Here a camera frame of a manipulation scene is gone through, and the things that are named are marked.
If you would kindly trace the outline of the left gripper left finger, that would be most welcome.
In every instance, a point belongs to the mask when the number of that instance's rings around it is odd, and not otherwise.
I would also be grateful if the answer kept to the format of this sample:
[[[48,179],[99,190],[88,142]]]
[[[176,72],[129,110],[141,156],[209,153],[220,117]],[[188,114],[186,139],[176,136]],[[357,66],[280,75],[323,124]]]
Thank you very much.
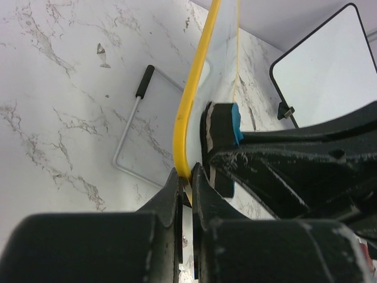
[[[182,184],[175,170],[135,212],[26,217],[1,256],[2,282],[177,282]]]

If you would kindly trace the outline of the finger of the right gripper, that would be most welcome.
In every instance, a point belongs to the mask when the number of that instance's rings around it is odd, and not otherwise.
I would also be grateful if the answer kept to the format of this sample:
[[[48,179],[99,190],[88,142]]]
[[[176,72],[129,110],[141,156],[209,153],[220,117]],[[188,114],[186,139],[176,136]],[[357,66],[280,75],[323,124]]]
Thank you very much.
[[[241,145],[259,143],[332,142],[376,130],[376,102],[334,120],[281,131],[244,132]]]
[[[333,219],[354,226],[376,221],[375,154],[244,145],[216,150],[208,163],[279,219]]]

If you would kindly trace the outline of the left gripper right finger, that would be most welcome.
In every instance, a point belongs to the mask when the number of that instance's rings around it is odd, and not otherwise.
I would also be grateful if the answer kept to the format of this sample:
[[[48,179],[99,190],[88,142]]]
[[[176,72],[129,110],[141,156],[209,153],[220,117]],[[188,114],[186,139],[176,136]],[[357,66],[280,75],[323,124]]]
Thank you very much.
[[[370,282],[359,242],[329,220],[252,220],[193,169],[194,276],[199,282]]]

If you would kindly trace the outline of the yellow framed small whiteboard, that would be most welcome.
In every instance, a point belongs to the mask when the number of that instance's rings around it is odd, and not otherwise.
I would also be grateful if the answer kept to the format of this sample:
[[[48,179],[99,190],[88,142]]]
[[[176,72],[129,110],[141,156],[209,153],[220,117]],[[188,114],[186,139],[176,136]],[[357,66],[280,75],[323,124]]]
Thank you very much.
[[[234,102],[238,75],[239,2],[213,1],[178,107],[173,131],[174,166],[184,179],[184,204],[191,205],[192,170],[205,166],[210,184],[222,196],[234,183],[208,164],[210,151],[239,144],[239,108]]]

